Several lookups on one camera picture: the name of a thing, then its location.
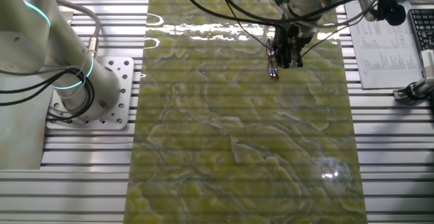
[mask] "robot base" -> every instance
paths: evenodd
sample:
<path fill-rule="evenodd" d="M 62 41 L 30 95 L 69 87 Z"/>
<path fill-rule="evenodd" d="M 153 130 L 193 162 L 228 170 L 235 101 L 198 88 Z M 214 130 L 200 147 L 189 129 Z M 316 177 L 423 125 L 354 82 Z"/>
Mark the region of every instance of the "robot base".
<path fill-rule="evenodd" d="M 67 122 L 50 122 L 46 125 L 51 130 L 122 130 L 128 123 L 130 110 L 130 98 L 132 91 L 132 81 L 134 75 L 134 61 L 132 58 L 125 57 L 99 57 L 98 61 L 105 67 L 110 68 L 119 78 L 121 83 L 121 92 L 116 105 L 109 109 L 101 118 L 88 121 L 81 118 L 75 118 L 70 123 Z M 59 95 L 53 92 L 50 105 L 61 111 L 63 107 Z M 49 109 L 49 112 L 68 117 L 70 114 L 61 115 L 59 112 Z"/>

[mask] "black cable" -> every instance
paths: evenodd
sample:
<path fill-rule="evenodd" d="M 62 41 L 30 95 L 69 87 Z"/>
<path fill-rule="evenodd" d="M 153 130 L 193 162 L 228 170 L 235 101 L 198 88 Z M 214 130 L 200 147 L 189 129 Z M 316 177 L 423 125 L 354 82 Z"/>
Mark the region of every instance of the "black cable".
<path fill-rule="evenodd" d="M 86 105 L 80 109 L 76 114 L 70 116 L 70 117 L 60 117 L 58 115 L 54 115 L 53 113 L 48 112 L 48 115 L 51 115 L 52 117 L 54 117 L 53 119 L 50 118 L 49 120 L 51 122 L 58 122 L 58 121 L 70 121 L 72 119 L 75 119 L 81 115 L 83 115 L 84 113 L 87 112 L 87 110 L 90 109 L 90 107 L 93 105 L 94 100 L 95 100 L 95 89 L 94 86 L 92 85 L 92 83 L 90 82 L 90 80 L 86 80 L 86 90 L 87 90 L 87 97 L 86 97 Z"/>
<path fill-rule="evenodd" d="M 60 79 L 63 75 L 66 74 L 73 74 L 76 75 L 78 74 L 78 78 L 81 80 L 81 82 L 85 82 L 85 87 L 87 90 L 87 97 L 86 100 L 84 102 L 84 106 L 82 109 L 80 109 L 76 114 L 70 116 L 70 117 L 60 117 L 58 115 L 54 115 L 50 112 L 48 112 L 48 115 L 51 115 L 52 117 L 55 117 L 54 119 L 50 119 L 51 121 L 68 121 L 70 119 L 74 119 L 76 117 L 79 117 L 81 115 L 83 115 L 94 103 L 94 99 L 95 99 L 95 89 L 94 86 L 92 85 L 91 81 L 87 79 L 87 77 L 84 75 L 83 71 L 81 71 L 78 68 L 70 68 L 67 69 L 63 72 L 60 72 L 50 78 L 48 78 L 45 81 L 42 81 L 41 83 L 38 83 L 36 85 L 33 85 L 31 87 L 28 88 L 22 88 L 19 90 L 8 90 L 8 91 L 0 91 L 0 94 L 14 94 L 14 93 L 20 93 L 20 92 L 27 92 L 29 90 L 33 90 L 35 88 L 38 88 L 42 85 L 44 85 L 41 89 L 39 89 L 37 92 L 35 92 L 34 94 L 30 95 L 27 98 L 23 98 L 21 100 L 17 100 L 17 101 L 12 101 L 12 102 L 1 102 L 0 103 L 0 107 L 2 106 L 12 106 L 12 105 L 18 105 L 20 103 L 23 102 L 27 102 L 33 98 L 35 98 L 36 96 L 40 95 L 40 93 L 42 93 L 45 89 L 47 89 L 50 85 L 52 85 L 55 81 L 57 81 L 58 79 Z"/>
<path fill-rule="evenodd" d="M 23 98 L 21 100 L 12 101 L 12 102 L 0 102 L 0 106 L 18 105 L 20 103 L 27 102 L 30 99 L 38 96 L 40 93 L 42 93 L 45 89 L 47 89 L 50 85 L 52 85 L 55 81 L 57 81 L 63 75 L 65 75 L 67 73 L 70 73 L 70 72 L 71 72 L 71 70 L 68 69 L 68 70 L 63 71 L 63 72 L 61 72 L 61 73 L 59 73 L 57 75 L 54 75 L 53 77 L 50 77 L 46 81 L 43 81 L 43 82 L 41 82 L 41 83 L 39 83 L 37 85 L 34 85 L 34 86 L 30 87 L 30 88 L 23 88 L 23 89 L 20 89 L 20 90 L 11 90 L 11 91 L 0 91 L 0 93 L 2 93 L 2 94 L 13 94 L 13 93 L 17 93 L 16 91 L 23 91 L 23 92 L 25 92 L 25 91 L 29 91 L 29 90 L 38 88 L 39 86 L 42 86 L 43 84 L 45 84 L 40 90 L 38 90 L 37 92 L 35 92 L 34 94 L 30 95 L 27 98 Z"/>
<path fill-rule="evenodd" d="M 226 19 L 226 20 L 234 20 L 234 21 L 252 23 L 252 24 L 261 24 L 261 25 L 266 25 L 266 26 L 274 26 L 276 28 L 281 28 L 281 29 L 283 29 L 285 31 L 285 29 L 282 26 L 278 25 L 278 24 L 274 24 L 274 23 L 270 23 L 270 22 L 257 21 L 257 20 L 249 20 L 249 19 L 245 19 L 245 18 L 236 18 L 236 17 L 226 16 L 224 14 L 219 14 L 219 13 L 213 12 L 212 10 L 209 10 L 209 9 L 203 7 L 202 5 L 200 5 L 195 0 L 189 0 L 189 1 L 194 6 L 196 6 L 197 8 L 199 8 L 200 10 L 204 11 L 207 14 L 211 14 L 211 15 L 213 15 L 215 17 L 223 18 L 223 19 Z"/>
<path fill-rule="evenodd" d="M 47 84 L 48 82 L 50 82 L 51 79 L 53 79 L 53 78 L 55 78 L 57 76 L 59 76 L 59 78 L 60 78 L 61 76 L 63 76 L 66 73 L 68 73 L 68 72 L 67 71 L 63 71 L 61 73 L 58 73 L 58 74 L 50 77 L 49 79 L 47 79 L 45 81 L 42 81 L 41 83 L 38 83 L 38 84 L 33 85 L 31 87 L 28 87 L 28 88 L 22 88 L 22 89 L 18 89 L 18 90 L 8 90 L 8 91 L 2 91 L 2 90 L 0 90 L 0 94 L 17 94 L 17 93 L 21 93 L 21 92 L 27 92 L 27 91 L 33 90 L 35 88 L 38 88 L 38 87 L 40 87 L 40 86 L 42 86 L 44 84 Z"/>
<path fill-rule="evenodd" d="M 416 102 L 416 101 L 419 101 L 419 100 L 427 99 L 428 96 L 429 96 L 429 94 L 425 94 L 425 96 L 423 96 L 423 97 L 418 97 L 418 96 L 413 95 L 412 85 L 414 85 L 414 84 L 416 84 L 416 82 L 412 82 L 412 83 L 410 83 L 410 84 L 405 88 L 404 92 L 406 93 L 407 97 L 411 98 L 411 99 L 414 100 L 415 102 Z"/>
<path fill-rule="evenodd" d="M 195 0 L 190 0 L 190 1 L 191 1 L 193 4 L 195 4 L 197 7 L 201 6 L 200 4 L 198 4 L 197 2 L 195 2 Z M 246 16 L 249 16 L 249 17 L 251 17 L 251 18 L 257 19 L 257 20 L 262 21 L 262 22 L 268 22 L 268 23 L 273 23 L 273 24 L 279 24 L 279 23 L 291 23 L 291 22 L 297 22 L 297 21 L 301 21 L 301 20 L 307 20 L 307 19 L 310 18 L 310 17 L 316 16 L 316 15 L 318 15 L 318 14 L 322 14 L 322 13 L 328 11 L 328 10 L 332 10 L 332 9 L 334 9 L 335 7 L 338 7 L 338 6 L 340 6 L 340 5 L 344 5 L 345 3 L 349 3 L 349 2 L 352 2 L 352 1 L 356 1 L 356 0 L 341 0 L 341 1 L 338 1 L 338 2 L 336 2 L 336 3 L 333 3 L 333 4 L 329 5 L 329 6 L 327 6 L 327 7 L 324 7 L 324 8 L 322 8 L 322 9 L 320 9 L 320 10 L 316 10 L 316 11 L 314 11 L 314 12 L 311 12 L 311 13 L 309 13 L 309 14 L 306 14 L 306 15 L 303 15 L 303 16 L 299 16 L 299 17 L 295 17 L 295 18 L 288 18 L 288 19 L 281 19 L 281 20 L 270 19 L 270 18 L 263 18 L 263 17 L 257 16 L 257 15 L 251 14 L 251 13 L 249 13 L 249 12 L 243 10 L 242 8 L 240 8 L 240 7 L 239 7 L 238 5 L 236 5 L 232 0 L 226 0 L 226 1 L 228 1 L 229 4 L 231 4 L 231 5 L 232 5 L 236 10 L 240 11 L 241 13 L 245 14 Z"/>
<path fill-rule="evenodd" d="M 325 39 L 322 39 L 321 41 L 318 41 L 317 43 L 315 43 L 314 45 L 312 45 L 312 46 L 311 46 L 307 51 L 305 51 L 304 54 L 302 54 L 301 58 L 303 58 L 303 57 L 304 57 L 307 53 L 309 53 L 313 48 L 316 48 L 319 44 L 321 44 L 321 43 L 323 43 L 324 41 L 326 41 L 327 39 L 329 39 L 332 35 L 338 33 L 339 31 L 341 31 L 341 30 L 343 30 L 343 29 L 345 29 L 345 28 L 348 28 L 348 27 L 350 27 L 350 26 L 354 26 L 354 25 L 356 25 L 356 24 L 359 24 L 359 23 L 363 20 L 363 18 L 365 18 L 365 16 L 360 17 L 360 19 L 359 19 L 357 22 L 354 22 L 353 24 L 346 25 L 346 26 L 344 26 L 344 27 L 342 27 L 342 28 L 340 28 L 340 29 L 334 31 L 332 34 L 328 35 Z"/>
<path fill-rule="evenodd" d="M 228 5 L 229 9 L 231 10 L 233 16 L 237 18 L 237 15 L 233 11 L 231 5 L 228 2 L 226 2 L 226 4 Z M 258 41 L 258 43 L 260 43 L 261 45 L 263 45 L 265 48 L 268 48 L 267 45 L 265 45 L 263 42 L 261 42 L 257 37 L 255 37 L 253 34 L 250 34 L 246 29 L 244 29 L 244 27 L 241 25 L 241 23 L 240 23 L 239 20 L 237 20 L 237 22 L 239 24 L 239 27 L 241 27 L 243 29 L 243 31 L 245 31 L 250 37 L 253 37 L 256 41 Z"/>

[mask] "green marble slab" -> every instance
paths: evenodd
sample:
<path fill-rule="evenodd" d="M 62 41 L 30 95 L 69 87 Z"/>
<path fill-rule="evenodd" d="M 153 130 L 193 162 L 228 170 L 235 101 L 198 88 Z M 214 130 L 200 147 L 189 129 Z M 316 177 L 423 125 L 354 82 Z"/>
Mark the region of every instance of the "green marble slab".
<path fill-rule="evenodd" d="M 273 0 L 235 2 L 281 17 Z M 188 0 L 149 5 L 124 222 L 367 223 L 339 40 L 275 81 L 237 23 Z"/>

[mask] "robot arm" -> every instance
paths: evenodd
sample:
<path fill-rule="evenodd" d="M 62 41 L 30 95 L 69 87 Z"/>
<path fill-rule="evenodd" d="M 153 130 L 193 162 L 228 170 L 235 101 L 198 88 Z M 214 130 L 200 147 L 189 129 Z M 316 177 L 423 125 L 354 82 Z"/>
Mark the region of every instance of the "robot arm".
<path fill-rule="evenodd" d="M 102 66 L 62 17 L 56 0 L 0 0 L 0 69 L 14 73 L 43 71 L 46 66 L 74 66 L 95 88 L 94 103 L 82 118 L 94 119 L 119 98 L 117 76 Z M 47 79 L 53 73 L 40 75 Z M 80 110 L 88 93 L 76 75 L 53 83 L 69 111 Z"/>
<path fill-rule="evenodd" d="M 283 9 L 282 19 L 296 18 L 311 12 L 323 9 L 341 0 L 275 0 Z M 368 21 L 387 20 L 389 24 L 399 25 L 406 19 L 404 8 L 394 0 L 382 0 L 378 2 L 378 9 L 371 10 L 372 0 L 359 0 L 361 8 L 366 11 L 365 18 Z M 277 66 L 288 69 L 302 67 L 302 48 L 311 42 L 317 32 L 315 26 L 323 14 L 307 18 L 302 22 L 281 24 L 282 29 L 276 29 L 273 49 Z"/>

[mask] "keyboard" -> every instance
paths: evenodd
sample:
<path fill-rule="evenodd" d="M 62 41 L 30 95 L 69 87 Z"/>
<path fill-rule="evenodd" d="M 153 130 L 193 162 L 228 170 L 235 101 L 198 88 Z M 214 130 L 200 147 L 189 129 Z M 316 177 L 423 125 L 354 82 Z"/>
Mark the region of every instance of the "keyboard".
<path fill-rule="evenodd" d="M 434 48 L 434 9 L 410 10 L 408 12 L 419 51 Z"/>

